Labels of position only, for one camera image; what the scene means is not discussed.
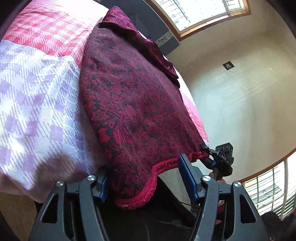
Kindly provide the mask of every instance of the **pink checkered bedsheet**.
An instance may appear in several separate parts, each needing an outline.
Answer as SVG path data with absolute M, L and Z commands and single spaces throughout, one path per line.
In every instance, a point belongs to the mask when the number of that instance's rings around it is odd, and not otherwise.
M 85 43 L 107 11 L 93 0 L 33 0 L 8 29 L 0 43 L 0 191 L 43 202 L 56 181 L 79 181 L 105 164 L 78 92 Z

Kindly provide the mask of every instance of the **wall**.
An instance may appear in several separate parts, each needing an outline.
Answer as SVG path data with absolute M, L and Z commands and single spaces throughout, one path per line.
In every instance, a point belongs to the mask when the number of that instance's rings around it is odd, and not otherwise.
M 252 12 L 250 16 L 217 24 L 181 41 L 180 46 L 167 56 L 169 61 L 182 74 L 189 65 L 201 60 L 207 53 L 272 29 L 276 11 L 266 0 L 249 0 L 249 4 Z
M 273 29 L 269 32 L 270 36 L 295 58 L 296 40 L 294 35 L 276 11 L 273 11 L 272 14 Z
M 182 73 L 211 147 L 234 147 L 228 181 L 252 175 L 296 147 L 296 61 L 273 37 L 226 44 Z M 228 61 L 235 68 L 226 71 L 222 64 Z

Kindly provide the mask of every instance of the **metal screw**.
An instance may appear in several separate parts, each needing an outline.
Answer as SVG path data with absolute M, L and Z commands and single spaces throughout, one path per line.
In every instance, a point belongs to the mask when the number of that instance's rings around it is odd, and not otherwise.
M 57 186 L 58 187 L 61 187 L 61 186 L 63 186 L 64 185 L 64 181 L 57 181 Z
M 239 187 L 242 186 L 242 184 L 241 184 L 240 182 L 234 182 L 233 184 L 234 184 L 237 188 L 239 188 Z
M 93 180 L 96 179 L 96 176 L 95 176 L 95 175 L 89 175 L 89 176 L 87 177 L 87 179 L 88 179 L 89 181 L 93 181 Z
M 205 175 L 205 176 L 202 177 L 202 179 L 203 179 L 204 181 L 208 182 L 209 180 L 211 180 L 211 177 L 208 176 L 208 175 Z

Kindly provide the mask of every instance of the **maroon cloth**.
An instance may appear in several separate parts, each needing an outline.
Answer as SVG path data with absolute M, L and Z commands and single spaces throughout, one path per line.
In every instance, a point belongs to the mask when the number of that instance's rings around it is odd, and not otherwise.
M 148 202 L 157 175 L 177 167 L 180 154 L 190 161 L 207 156 L 176 77 L 157 45 L 144 39 L 118 7 L 86 43 L 81 98 L 122 208 Z

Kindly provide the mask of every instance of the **human hand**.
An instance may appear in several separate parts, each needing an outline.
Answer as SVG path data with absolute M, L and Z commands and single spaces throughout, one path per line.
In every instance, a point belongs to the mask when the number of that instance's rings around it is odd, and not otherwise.
M 210 176 L 211 178 L 214 178 L 214 173 L 210 172 L 210 173 L 209 173 L 209 176 Z M 226 181 L 225 181 L 224 179 L 218 180 L 217 182 L 218 182 L 218 183 L 227 184 Z

